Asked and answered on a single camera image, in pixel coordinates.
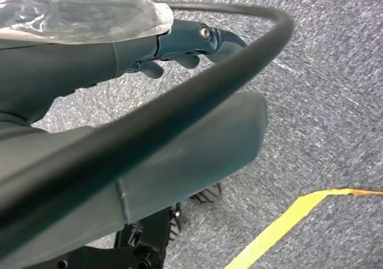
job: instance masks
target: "stroller wheel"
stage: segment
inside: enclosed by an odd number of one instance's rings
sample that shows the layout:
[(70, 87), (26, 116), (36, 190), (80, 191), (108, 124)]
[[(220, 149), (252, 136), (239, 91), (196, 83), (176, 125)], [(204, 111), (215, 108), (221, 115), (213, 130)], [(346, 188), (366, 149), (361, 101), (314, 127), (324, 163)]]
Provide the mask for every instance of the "stroller wheel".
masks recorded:
[(175, 241), (181, 233), (181, 222), (178, 218), (173, 217), (170, 220), (170, 241)]
[(213, 184), (190, 198), (199, 203), (213, 203), (221, 195), (221, 192), (220, 184)]

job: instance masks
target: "stroller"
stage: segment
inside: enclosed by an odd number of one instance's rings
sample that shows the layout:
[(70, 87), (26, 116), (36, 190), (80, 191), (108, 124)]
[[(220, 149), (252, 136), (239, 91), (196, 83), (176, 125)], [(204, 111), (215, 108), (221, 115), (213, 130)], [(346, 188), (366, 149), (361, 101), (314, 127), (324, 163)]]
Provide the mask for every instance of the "stroller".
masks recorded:
[[(261, 94), (235, 93), (280, 53), (293, 24), (264, 7), (150, 0), (5, 0), (0, 8), (0, 267), (161, 269), (179, 234), (180, 202), (214, 202), (219, 181), (257, 156), (267, 124)], [(217, 11), (276, 25), (246, 45), (177, 20)], [(47, 133), (31, 124), (79, 88), (155, 61), (206, 71), (99, 128)], [(116, 233), (111, 249), (86, 246)]]

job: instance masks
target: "stroller brake lever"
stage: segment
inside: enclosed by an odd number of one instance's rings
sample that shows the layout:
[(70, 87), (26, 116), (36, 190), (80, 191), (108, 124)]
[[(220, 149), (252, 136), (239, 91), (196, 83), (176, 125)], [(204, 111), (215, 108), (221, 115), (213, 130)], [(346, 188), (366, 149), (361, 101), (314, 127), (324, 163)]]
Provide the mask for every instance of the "stroller brake lever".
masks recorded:
[(184, 20), (175, 20), (168, 33), (159, 36), (158, 41), (156, 60), (175, 60), (182, 54), (204, 54), (214, 63), (219, 63), (246, 47), (241, 38), (229, 31)]

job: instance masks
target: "black plastic bracket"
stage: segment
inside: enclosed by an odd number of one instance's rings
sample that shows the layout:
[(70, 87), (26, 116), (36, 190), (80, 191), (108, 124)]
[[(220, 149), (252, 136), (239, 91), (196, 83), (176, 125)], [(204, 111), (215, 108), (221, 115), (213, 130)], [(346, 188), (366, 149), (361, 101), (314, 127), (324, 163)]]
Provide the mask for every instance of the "black plastic bracket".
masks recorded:
[(84, 246), (27, 269), (162, 269), (173, 214), (168, 207), (127, 225), (113, 249)]

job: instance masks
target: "dark gray fabric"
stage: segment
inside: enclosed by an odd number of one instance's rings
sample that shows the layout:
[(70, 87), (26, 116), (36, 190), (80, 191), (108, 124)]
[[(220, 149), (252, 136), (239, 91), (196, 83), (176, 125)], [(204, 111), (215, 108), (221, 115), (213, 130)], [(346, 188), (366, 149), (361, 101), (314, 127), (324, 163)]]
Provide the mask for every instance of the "dark gray fabric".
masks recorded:
[[(264, 146), (223, 181), (214, 205), (184, 208), (189, 224), (168, 250), (167, 269), (223, 268), (304, 193), (329, 187), (383, 189), (383, 0), (185, 0), (261, 4), (294, 17), (281, 55), (248, 84), (269, 103)], [(252, 41), (270, 24), (240, 16), (177, 13)], [(164, 93), (195, 71), (164, 63), (165, 77), (126, 75), (59, 99), (39, 125), (94, 126)], [(252, 268), (382, 268), (381, 197), (327, 198)], [(110, 246), (108, 239), (97, 246)]]

